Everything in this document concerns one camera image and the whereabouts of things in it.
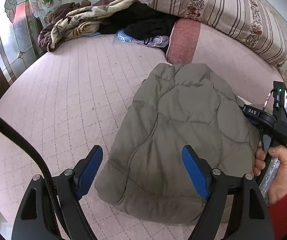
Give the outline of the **red sleeve forearm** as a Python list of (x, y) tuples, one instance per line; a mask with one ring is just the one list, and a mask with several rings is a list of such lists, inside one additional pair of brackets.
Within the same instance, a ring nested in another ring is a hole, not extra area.
[(287, 194), (268, 209), (275, 239), (282, 239), (287, 233)]

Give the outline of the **person right hand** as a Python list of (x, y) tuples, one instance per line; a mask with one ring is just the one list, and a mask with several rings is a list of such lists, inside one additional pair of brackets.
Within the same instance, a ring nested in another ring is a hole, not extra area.
[[(278, 172), (268, 191), (270, 205), (274, 205), (287, 195), (287, 148), (283, 145), (271, 147), (268, 149), (268, 153), (280, 161)], [(254, 175), (259, 176), (264, 168), (265, 153), (262, 148), (262, 142), (259, 141), (255, 154)]]

